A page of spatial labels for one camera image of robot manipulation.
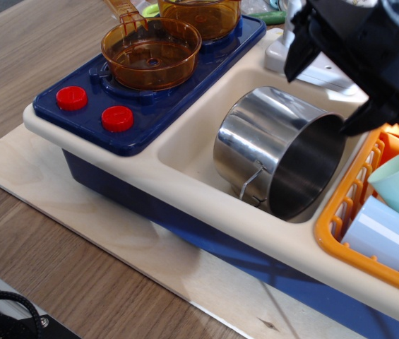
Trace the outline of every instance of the plastic toy dishes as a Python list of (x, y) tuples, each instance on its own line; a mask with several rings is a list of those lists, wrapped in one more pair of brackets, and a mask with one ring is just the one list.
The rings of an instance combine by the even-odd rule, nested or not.
[(193, 25), (203, 40), (228, 35), (241, 17), (240, 0), (158, 0), (160, 16)]
[(102, 54), (122, 85), (164, 90), (180, 85), (196, 69), (201, 35), (188, 23), (144, 18), (126, 1), (108, 0), (121, 20), (102, 39)]

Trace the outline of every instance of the pot handle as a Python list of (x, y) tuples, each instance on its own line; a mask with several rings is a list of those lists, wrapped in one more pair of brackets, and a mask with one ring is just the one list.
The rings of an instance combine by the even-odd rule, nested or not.
[(127, 25), (133, 24), (136, 30), (136, 23), (148, 29), (147, 20), (141, 16), (136, 7), (130, 2), (130, 0), (103, 0), (106, 5), (112, 10), (119, 21), (124, 25), (124, 30), (127, 35)]
[[(254, 173), (254, 174), (253, 174), (248, 180), (246, 180), (245, 183), (242, 185), (242, 189), (240, 190), (240, 195), (239, 195), (239, 199), (240, 199), (240, 200), (243, 200), (244, 192), (246, 191), (247, 186), (248, 186), (253, 180), (255, 180), (255, 178), (257, 178), (257, 177), (265, 170), (265, 167), (263, 166), (262, 162), (256, 160), (256, 164), (258, 164), (258, 165), (260, 166), (260, 168), (257, 170), (256, 173)], [(266, 199), (259, 200), (259, 199), (257, 199), (256, 197), (253, 197), (253, 198), (255, 198), (255, 199), (259, 202), (259, 204), (260, 204), (261, 202), (263, 202), (263, 201), (266, 200)]]

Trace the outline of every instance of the red knob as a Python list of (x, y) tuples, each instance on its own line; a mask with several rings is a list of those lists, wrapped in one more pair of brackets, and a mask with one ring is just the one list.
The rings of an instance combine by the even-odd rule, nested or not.
[(102, 125), (110, 132), (123, 132), (133, 126), (133, 112), (125, 106), (112, 106), (102, 113)]
[(56, 94), (58, 107), (65, 111), (76, 111), (88, 103), (88, 96), (82, 87), (69, 86), (62, 88)]

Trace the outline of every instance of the plywood board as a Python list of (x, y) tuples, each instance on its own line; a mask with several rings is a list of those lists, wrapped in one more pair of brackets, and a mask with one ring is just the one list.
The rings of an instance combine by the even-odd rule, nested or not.
[(361, 338), (75, 182), (61, 149), (24, 125), (0, 140), (0, 187), (246, 338)]

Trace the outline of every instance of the orange dish rack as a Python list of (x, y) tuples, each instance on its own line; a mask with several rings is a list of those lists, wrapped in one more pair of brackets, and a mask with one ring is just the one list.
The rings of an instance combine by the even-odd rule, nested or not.
[(341, 244), (346, 229), (367, 197), (376, 195), (367, 179), (380, 165), (399, 154), (399, 127), (372, 131), (345, 173), (314, 228), (316, 241), (330, 255), (399, 288), (399, 271)]

